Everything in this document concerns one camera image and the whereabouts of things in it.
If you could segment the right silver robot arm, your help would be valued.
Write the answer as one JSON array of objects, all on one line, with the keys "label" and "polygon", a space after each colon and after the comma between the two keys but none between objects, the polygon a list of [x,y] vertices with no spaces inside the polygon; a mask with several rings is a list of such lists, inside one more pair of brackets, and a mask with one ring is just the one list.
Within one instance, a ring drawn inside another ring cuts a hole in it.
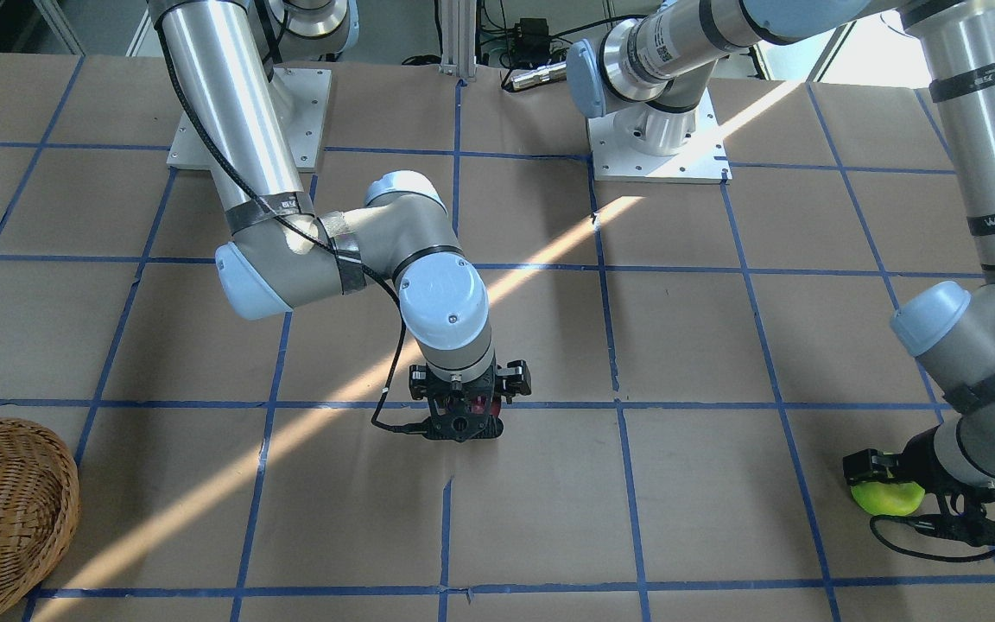
[{"label": "right silver robot arm", "polygon": [[251,1],[150,1],[147,16],[181,107],[174,158],[204,157],[226,237],[212,259],[226,302],[249,321],[291,314],[289,399],[418,398],[423,414],[490,415],[530,391],[502,363],[492,299],[419,172],[324,181],[301,164],[320,107],[320,67],[263,54]]}]

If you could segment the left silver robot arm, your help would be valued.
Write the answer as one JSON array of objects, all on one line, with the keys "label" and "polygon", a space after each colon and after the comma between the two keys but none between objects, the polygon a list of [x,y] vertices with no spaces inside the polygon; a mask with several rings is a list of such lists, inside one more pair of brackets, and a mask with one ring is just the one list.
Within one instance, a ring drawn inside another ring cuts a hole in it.
[{"label": "left silver robot arm", "polygon": [[975,286],[927,95],[714,81],[719,184],[600,182],[605,296],[646,534],[865,513],[841,461],[954,422],[889,318]]}]

